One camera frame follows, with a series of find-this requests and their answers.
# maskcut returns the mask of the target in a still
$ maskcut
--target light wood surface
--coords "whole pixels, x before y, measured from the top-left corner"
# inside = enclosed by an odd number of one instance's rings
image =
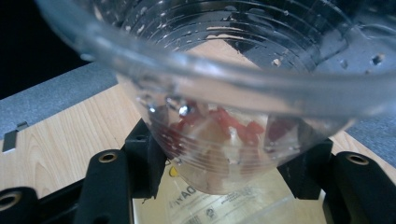
[[[117,85],[23,130],[17,148],[0,154],[0,189],[29,186],[43,197],[80,180],[91,156],[120,148],[139,119]],[[332,140],[334,152],[367,155],[396,182],[396,170],[347,133],[340,132]],[[296,200],[295,214],[296,223],[324,223],[321,201]]]

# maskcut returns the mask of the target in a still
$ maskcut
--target yellow sticker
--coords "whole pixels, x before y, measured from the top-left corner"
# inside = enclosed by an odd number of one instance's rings
[[[171,169],[169,170],[169,175],[172,176],[172,177],[177,177],[178,176],[178,173],[177,173],[177,170],[176,170],[175,166],[171,167]]]

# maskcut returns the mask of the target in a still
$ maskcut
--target transparent plastic cup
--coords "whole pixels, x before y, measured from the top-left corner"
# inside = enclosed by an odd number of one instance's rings
[[[396,110],[396,1],[36,1],[206,193]]]

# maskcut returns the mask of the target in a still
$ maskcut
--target gray fabric surface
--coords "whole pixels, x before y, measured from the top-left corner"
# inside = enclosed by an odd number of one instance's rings
[[[110,70],[91,63],[0,101],[0,139],[27,121],[33,125],[115,85]],[[347,132],[396,167],[396,116],[359,121]]]

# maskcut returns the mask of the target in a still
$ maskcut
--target gray carpet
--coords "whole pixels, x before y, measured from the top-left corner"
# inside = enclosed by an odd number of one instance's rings
[[[21,122],[34,125],[116,83],[108,69],[91,63],[1,100],[0,139]],[[396,116],[360,121],[347,132],[396,167]]]

